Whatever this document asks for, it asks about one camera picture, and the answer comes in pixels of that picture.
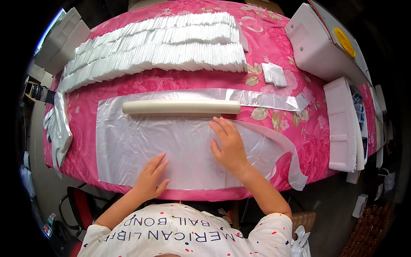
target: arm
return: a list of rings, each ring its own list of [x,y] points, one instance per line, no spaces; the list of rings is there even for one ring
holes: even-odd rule
[[[130,215],[143,202],[159,196],[170,182],[169,179],[166,179],[161,185],[157,186],[158,178],[169,163],[168,160],[165,160],[160,164],[165,156],[166,154],[162,153],[151,159],[144,166],[134,187],[110,206],[108,210],[101,214],[94,224],[105,226],[110,230],[113,230],[115,226],[117,226],[125,217]]]
[[[282,213],[292,217],[291,209],[281,194],[248,162],[244,144],[234,123],[224,118],[213,118],[210,127],[217,134],[211,140],[211,151],[217,161],[229,170],[252,193],[264,214]]]

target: hand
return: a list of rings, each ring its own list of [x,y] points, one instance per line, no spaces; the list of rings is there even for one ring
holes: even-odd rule
[[[213,122],[209,122],[212,130],[216,133],[220,147],[217,142],[211,139],[211,151],[217,161],[227,170],[231,171],[234,176],[240,179],[245,170],[250,170],[250,163],[247,160],[244,150],[244,144],[240,133],[234,123],[223,117],[214,117]]]
[[[167,185],[170,183],[170,180],[166,179],[159,186],[157,186],[157,180],[160,178],[161,174],[164,171],[164,168],[169,163],[169,160],[165,160],[160,164],[165,156],[165,153],[161,153],[147,162],[136,183],[134,184],[132,190],[134,190],[136,192],[136,195],[138,197],[141,197],[143,201],[148,201],[150,199],[156,198],[164,191],[164,189],[166,189]]]

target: yellow label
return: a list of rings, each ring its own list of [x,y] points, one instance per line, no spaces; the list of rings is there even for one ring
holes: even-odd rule
[[[337,37],[338,41],[342,45],[342,48],[352,57],[356,56],[356,52],[354,51],[353,45],[351,44],[350,40],[347,36],[339,29],[339,27],[334,28],[335,36]]]

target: white t-shirt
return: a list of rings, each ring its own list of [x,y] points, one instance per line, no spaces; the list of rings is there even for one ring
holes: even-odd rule
[[[78,256],[290,256],[292,226],[290,218],[273,213],[245,239],[223,218],[184,204],[153,204],[112,231],[89,226]]]

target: cream foam tube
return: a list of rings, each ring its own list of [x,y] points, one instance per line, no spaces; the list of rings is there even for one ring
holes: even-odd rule
[[[240,101],[230,100],[141,100],[125,102],[124,114],[143,113],[225,113],[239,114]]]

